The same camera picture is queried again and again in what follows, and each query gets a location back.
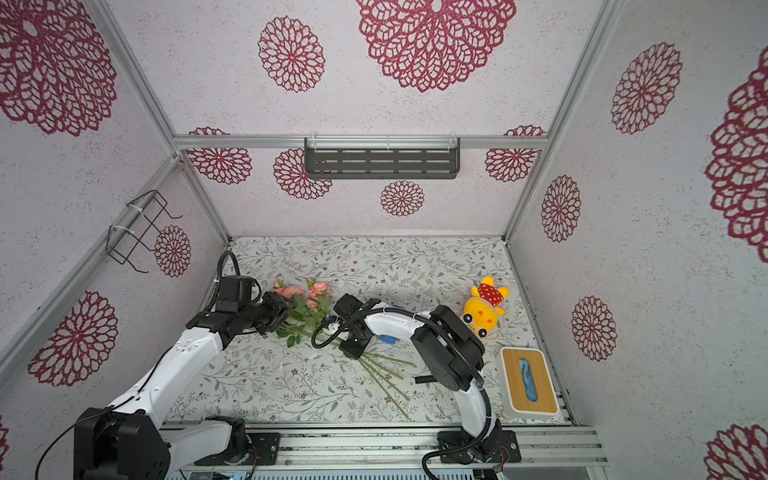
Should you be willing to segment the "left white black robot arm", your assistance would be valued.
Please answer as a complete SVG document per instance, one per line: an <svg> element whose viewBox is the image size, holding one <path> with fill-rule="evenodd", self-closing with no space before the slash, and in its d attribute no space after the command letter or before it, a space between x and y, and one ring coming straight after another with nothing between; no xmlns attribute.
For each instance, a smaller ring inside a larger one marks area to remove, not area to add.
<svg viewBox="0 0 768 480"><path fill-rule="evenodd" d="M77 479L163 479L201 460L257 464L240 419L210 417L163 436L166 415L199 372L237 336L275 331L296 304L268 291L253 298L253 278L220 279L212 303L196 314L153 368L105 408L90 408L74 426Z"/></svg>

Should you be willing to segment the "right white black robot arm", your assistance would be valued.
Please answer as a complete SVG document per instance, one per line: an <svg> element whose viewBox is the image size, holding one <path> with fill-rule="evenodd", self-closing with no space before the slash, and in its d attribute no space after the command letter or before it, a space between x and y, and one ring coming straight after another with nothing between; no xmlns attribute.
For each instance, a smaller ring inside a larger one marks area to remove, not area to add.
<svg viewBox="0 0 768 480"><path fill-rule="evenodd" d="M495 420L482 375L485 347L449 307L415 313L377 299L363 303L346 294L333 313L338 328L330 339L347 335L339 345L346 357L360 359L375 337L410 342L435 380L453 393L463 432L477 442L491 435Z"/></svg>

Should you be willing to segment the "black wristwatch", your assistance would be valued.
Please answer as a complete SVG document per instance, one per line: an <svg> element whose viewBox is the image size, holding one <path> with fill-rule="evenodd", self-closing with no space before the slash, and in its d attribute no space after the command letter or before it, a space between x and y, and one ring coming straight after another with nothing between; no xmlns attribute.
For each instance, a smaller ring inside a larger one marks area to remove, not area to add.
<svg viewBox="0 0 768 480"><path fill-rule="evenodd" d="M417 385L434 383L436 381L437 381L437 379L434 376L432 376L432 375L422 375L422 376L417 376L417 377L414 378L414 383L417 384Z"/></svg>

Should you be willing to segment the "yellow plush toy red hat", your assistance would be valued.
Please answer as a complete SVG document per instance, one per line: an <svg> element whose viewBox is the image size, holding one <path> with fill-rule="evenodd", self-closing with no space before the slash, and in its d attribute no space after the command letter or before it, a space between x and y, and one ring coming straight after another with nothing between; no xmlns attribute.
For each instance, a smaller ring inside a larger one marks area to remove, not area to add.
<svg viewBox="0 0 768 480"><path fill-rule="evenodd" d="M492 276L484 277L471 288L471 296L465 302L461 320L479 338L485 338L497 327L506 312L501 304L508 298L507 287L497 287Z"/></svg>

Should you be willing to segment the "wooden lid tissue box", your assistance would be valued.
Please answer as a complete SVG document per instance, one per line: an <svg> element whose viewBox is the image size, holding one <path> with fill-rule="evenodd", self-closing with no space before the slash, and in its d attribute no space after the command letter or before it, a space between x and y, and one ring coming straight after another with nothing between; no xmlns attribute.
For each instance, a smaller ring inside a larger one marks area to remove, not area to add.
<svg viewBox="0 0 768 480"><path fill-rule="evenodd" d="M507 417L544 420L559 414L549 367L541 350L502 347L498 356L498 377Z"/></svg>

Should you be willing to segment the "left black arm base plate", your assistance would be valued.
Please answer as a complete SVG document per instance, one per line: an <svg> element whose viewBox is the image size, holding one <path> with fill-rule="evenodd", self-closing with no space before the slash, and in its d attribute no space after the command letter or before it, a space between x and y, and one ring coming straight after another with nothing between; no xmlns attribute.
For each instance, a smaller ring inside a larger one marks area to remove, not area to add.
<svg viewBox="0 0 768 480"><path fill-rule="evenodd" d="M251 464L271 466L276 462L281 435L279 433L248 433L243 419L225 416L209 417L232 427L227 448L194 462L196 466L238 466Z"/></svg>

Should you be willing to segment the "grey wall shelf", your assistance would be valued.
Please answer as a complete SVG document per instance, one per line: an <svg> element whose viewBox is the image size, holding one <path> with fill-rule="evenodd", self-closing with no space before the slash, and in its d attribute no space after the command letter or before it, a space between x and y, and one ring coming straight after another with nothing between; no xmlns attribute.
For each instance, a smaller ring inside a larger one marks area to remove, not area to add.
<svg viewBox="0 0 768 480"><path fill-rule="evenodd" d="M461 142L306 138L304 169L313 180L452 180L461 166Z"/></svg>

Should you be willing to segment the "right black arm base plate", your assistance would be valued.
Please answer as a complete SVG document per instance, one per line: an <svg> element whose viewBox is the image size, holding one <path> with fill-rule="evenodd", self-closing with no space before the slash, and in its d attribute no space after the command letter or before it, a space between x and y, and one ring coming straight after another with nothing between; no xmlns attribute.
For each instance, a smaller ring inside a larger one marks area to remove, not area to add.
<svg viewBox="0 0 768 480"><path fill-rule="evenodd" d="M469 442L470 437L463 431L441 431L437 436L440 450L455 449ZM442 463L519 463L522 460L517 437L512 430L499 430L474 447L462 452L443 454Z"/></svg>

